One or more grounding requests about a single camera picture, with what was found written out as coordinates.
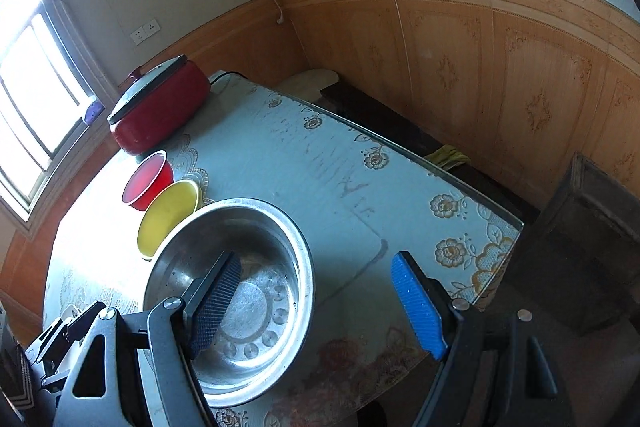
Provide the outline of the stainless steel bowl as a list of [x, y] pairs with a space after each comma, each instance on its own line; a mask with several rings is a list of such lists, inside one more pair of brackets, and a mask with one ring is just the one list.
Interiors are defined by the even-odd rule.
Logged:
[[193, 362], [213, 409], [273, 387], [303, 346], [314, 309], [314, 267], [302, 232], [278, 207], [254, 198], [220, 200], [182, 220], [156, 251], [143, 309], [180, 296], [224, 251], [239, 257], [240, 283]]

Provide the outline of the yellow plastic bowl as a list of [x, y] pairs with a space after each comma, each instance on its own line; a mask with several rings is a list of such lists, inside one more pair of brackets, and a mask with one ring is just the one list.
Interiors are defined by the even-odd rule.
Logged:
[[164, 188], [145, 210], [137, 234], [138, 251], [151, 260], [168, 234], [201, 207], [201, 189], [184, 179]]

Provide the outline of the red plastic bowl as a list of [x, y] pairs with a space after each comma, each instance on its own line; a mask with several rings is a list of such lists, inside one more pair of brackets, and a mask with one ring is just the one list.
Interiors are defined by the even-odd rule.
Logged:
[[167, 153], [158, 150], [134, 170], [122, 191], [122, 202], [135, 210], [145, 211], [153, 199], [172, 182], [174, 173]]

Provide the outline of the floral plastic tablecloth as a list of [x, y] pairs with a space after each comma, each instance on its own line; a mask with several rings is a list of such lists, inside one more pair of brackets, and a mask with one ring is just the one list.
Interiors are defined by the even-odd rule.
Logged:
[[[449, 295], [480, 309], [499, 284], [522, 221], [408, 150], [324, 109], [239, 75], [214, 82], [207, 103], [166, 150], [176, 180], [205, 205], [269, 202], [302, 232], [314, 264], [314, 314], [291, 368], [269, 391], [214, 409], [226, 426], [329, 426], [395, 386], [426, 353], [390, 280], [410, 251]], [[122, 202], [141, 161], [119, 150], [56, 232], [43, 322], [96, 300], [143, 309], [152, 261], [137, 234], [143, 212]]]

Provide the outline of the yellow green cloth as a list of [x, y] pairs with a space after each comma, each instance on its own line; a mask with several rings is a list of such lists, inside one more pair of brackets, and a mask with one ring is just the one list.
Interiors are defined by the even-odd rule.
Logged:
[[470, 158], [466, 156], [465, 153], [462, 153], [457, 147], [449, 144], [445, 144], [435, 150], [435, 152], [427, 154], [424, 159], [445, 171], [469, 164], [470, 162]]

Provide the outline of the dark wooden stool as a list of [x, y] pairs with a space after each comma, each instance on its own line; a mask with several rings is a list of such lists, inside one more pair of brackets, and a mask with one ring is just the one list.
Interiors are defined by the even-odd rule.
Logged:
[[506, 278], [578, 335], [622, 320], [638, 329], [638, 197], [575, 154], [518, 239]]

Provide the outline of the red electric cooking pot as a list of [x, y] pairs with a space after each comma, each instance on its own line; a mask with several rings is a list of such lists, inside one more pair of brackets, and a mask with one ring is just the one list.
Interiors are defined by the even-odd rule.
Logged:
[[154, 89], [116, 124], [111, 135], [130, 155], [152, 150], [182, 127], [205, 103], [209, 80], [193, 61]]

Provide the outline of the window with metal bars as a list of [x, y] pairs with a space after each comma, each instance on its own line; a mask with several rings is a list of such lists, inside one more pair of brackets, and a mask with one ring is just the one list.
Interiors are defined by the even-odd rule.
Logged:
[[65, 0], [1, 0], [1, 208], [32, 233], [104, 124], [116, 90]]

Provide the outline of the blue white pack on sill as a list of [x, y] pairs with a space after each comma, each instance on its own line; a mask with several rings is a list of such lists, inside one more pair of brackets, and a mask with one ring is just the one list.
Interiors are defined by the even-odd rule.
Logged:
[[91, 126], [98, 117], [104, 112], [104, 105], [97, 98], [92, 98], [86, 104], [86, 107], [82, 110], [82, 121]]

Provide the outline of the pot lid with red knob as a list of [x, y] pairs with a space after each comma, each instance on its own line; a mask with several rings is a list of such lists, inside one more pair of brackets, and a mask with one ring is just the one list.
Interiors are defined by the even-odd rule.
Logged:
[[122, 117], [126, 116], [134, 106], [138, 105], [154, 89], [160, 87], [164, 81], [178, 72], [179, 69], [182, 69], [183, 66], [186, 66], [187, 61], [188, 58], [181, 54], [160, 63], [160, 65], [153, 67], [145, 74], [141, 74], [137, 70], [137, 77], [134, 78], [132, 85], [115, 104], [112, 113], [107, 117], [107, 122], [109, 124], [119, 122]]

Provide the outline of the white wall power socket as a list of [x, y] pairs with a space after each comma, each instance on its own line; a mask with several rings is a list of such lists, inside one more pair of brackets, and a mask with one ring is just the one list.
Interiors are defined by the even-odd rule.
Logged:
[[156, 18], [152, 18], [152, 20], [150, 20], [149, 22], [135, 29], [130, 34], [130, 39], [135, 46], [140, 46], [142, 42], [145, 42], [146, 39], [149, 39], [150, 37], [156, 35], [159, 31], [160, 23]]

